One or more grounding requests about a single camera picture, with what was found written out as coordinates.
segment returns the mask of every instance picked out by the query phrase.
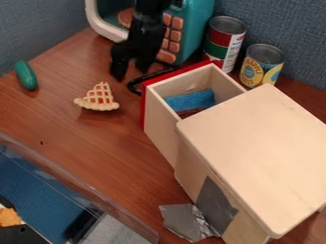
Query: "teal toy microwave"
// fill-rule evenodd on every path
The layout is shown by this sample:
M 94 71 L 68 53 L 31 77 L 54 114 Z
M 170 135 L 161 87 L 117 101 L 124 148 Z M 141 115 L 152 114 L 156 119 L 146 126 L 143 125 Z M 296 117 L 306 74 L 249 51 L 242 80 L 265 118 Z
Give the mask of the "teal toy microwave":
M 134 0 L 86 0 L 86 13 L 92 28 L 100 35 L 121 42 L 128 37 Z M 173 0 L 164 13 L 167 27 L 157 58 L 180 65 L 202 43 L 206 25 L 214 12 L 214 0 Z

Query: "soup can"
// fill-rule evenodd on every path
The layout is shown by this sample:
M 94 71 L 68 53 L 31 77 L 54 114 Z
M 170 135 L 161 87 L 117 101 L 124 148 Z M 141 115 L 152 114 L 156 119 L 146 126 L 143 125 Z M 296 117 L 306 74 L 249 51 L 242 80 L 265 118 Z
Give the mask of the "soup can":
M 217 16 L 210 20 L 204 44 L 204 57 L 217 60 L 226 73 L 234 69 L 246 34 L 246 26 L 230 16 Z
M 248 88 L 263 84 L 275 85 L 284 66 L 283 52 L 268 44 L 254 44 L 247 50 L 240 72 L 240 80 Z

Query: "wooden box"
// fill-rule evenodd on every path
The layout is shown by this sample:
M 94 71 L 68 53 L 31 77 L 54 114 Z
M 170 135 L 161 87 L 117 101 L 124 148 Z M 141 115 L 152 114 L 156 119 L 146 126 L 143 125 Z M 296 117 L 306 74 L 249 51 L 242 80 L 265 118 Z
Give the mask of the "wooden box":
M 144 132 L 173 167 L 175 167 L 180 140 L 175 125 L 181 118 L 163 98 L 207 89 L 214 90 L 217 103 L 246 91 L 210 62 L 163 75 L 145 84 Z
M 193 202 L 209 176 L 238 209 L 227 244 L 280 238 L 325 206 L 321 121 L 269 84 L 245 91 L 214 64 L 161 79 L 145 86 L 145 133 Z M 163 100 L 207 88 L 219 103 L 184 120 Z

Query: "green toy cucumber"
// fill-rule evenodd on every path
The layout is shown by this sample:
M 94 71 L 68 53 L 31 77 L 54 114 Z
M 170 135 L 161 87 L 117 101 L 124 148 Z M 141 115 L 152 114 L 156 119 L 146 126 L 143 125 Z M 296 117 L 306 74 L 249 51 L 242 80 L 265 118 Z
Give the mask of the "green toy cucumber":
M 28 62 L 18 61 L 14 65 L 14 69 L 20 79 L 20 83 L 25 89 L 33 91 L 37 88 L 38 82 L 36 75 Z

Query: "blue sponge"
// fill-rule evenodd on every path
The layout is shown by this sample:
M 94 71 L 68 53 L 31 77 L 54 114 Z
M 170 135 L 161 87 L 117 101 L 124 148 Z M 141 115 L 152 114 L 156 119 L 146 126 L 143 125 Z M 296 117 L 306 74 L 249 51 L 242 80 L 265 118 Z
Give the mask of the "blue sponge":
M 210 108 L 216 105 L 212 89 L 190 94 L 165 97 L 164 100 L 174 111 L 187 111 L 199 108 Z

